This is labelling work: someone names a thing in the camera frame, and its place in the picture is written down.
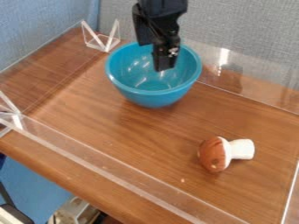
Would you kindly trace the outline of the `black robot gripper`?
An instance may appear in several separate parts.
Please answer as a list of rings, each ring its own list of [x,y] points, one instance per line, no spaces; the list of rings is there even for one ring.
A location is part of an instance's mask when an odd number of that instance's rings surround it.
[[[188,0],[136,0],[132,6],[136,41],[140,46],[153,44],[156,72],[175,67],[181,42],[177,19],[187,9]]]

